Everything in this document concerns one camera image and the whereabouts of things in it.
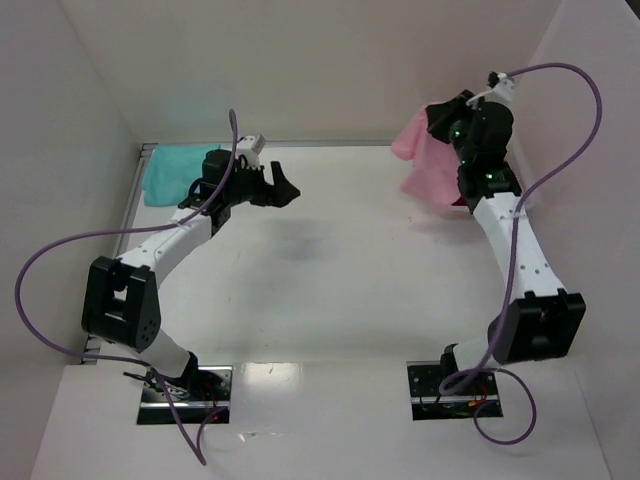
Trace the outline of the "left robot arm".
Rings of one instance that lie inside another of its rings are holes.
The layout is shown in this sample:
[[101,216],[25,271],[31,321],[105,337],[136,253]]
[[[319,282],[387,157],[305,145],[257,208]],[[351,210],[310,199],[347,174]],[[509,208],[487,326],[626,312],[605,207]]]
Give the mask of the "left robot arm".
[[182,401],[211,387],[213,375],[201,372],[196,355],[179,346],[161,327],[159,288],[196,248],[216,235],[234,206],[249,203],[283,208],[300,191],[280,163],[272,162],[267,182],[258,155],[212,150],[202,173],[190,185],[166,229],[119,257],[104,256],[90,266],[81,325],[85,332],[117,344],[157,371]]

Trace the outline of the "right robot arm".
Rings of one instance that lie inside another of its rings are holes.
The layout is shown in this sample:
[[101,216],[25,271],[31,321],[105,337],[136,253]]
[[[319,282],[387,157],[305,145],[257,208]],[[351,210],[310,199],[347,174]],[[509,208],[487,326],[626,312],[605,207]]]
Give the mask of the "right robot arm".
[[463,91],[426,109],[431,137],[453,147],[461,198],[485,233],[505,282],[501,312],[486,334],[447,346],[442,386],[452,388],[475,367],[566,356],[586,313],[548,263],[524,206],[523,189],[506,160],[513,115],[498,102]]

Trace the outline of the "white plastic basket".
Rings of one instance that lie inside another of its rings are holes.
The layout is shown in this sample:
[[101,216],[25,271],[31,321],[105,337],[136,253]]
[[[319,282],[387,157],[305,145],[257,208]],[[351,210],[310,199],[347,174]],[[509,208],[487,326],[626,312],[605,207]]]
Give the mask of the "white plastic basket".
[[496,193],[511,192],[521,196],[534,181],[533,170],[526,157],[518,152],[508,153],[507,158],[495,168],[461,166],[456,171],[453,187],[458,198],[463,197],[467,201],[468,207],[449,206],[449,210],[472,212],[482,195],[491,197]]

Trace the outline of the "red t shirt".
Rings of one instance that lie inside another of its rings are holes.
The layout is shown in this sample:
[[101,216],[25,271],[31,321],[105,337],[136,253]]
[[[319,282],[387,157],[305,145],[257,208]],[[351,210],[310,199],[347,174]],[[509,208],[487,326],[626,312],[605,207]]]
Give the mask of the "red t shirt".
[[450,205],[450,207],[451,208],[467,208],[468,207],[468,203],[463,197],[460,197],[456,201],[454,201]]

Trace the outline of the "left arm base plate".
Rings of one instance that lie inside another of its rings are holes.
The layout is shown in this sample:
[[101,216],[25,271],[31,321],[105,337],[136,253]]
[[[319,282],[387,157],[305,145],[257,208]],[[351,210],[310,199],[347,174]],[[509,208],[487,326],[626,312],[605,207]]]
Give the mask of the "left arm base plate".
[[[204,378],[195,389],[187,393],[166,382],[178,416],[184,424],[202,423],[208,416],[212,424],[228,424],[233,380],[232,366],[201,366],[199,374]],[[157,380],[151,375],[133,374],[142,382],[141,399],[136,419],[137,425],[170,425],[174,418],[169,402]]]

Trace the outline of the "teal folded t shirt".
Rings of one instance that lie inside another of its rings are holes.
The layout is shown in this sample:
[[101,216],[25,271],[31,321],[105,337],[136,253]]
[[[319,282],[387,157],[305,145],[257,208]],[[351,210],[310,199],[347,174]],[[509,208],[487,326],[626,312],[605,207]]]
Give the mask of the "teal folded t shirt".
[[219,144],[156,146],[142,180],[144,205],[177,206],[201,176],[206,154],[219,148]]

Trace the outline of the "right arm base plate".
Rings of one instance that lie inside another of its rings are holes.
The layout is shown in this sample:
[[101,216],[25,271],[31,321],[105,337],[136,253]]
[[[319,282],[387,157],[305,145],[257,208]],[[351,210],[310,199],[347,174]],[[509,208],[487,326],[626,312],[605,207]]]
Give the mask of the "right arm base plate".
[[442,396],[444,378],[438,362],[408,362],[407,377],[414,421],[500,418],[503,411],[497,383],[492,374],[481,373],[462,393]]

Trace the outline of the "pink t shirt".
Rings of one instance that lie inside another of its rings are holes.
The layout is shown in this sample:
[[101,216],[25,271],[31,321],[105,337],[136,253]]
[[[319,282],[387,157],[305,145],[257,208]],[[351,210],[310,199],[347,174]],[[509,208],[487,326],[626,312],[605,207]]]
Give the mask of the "pink t shirt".
[[460,201],[459,160],[451,145],[427,131],[428,120],[427,105],[423,105],[394,139],[391,152],[411,164],[400,190],[432,213],[447,216]]

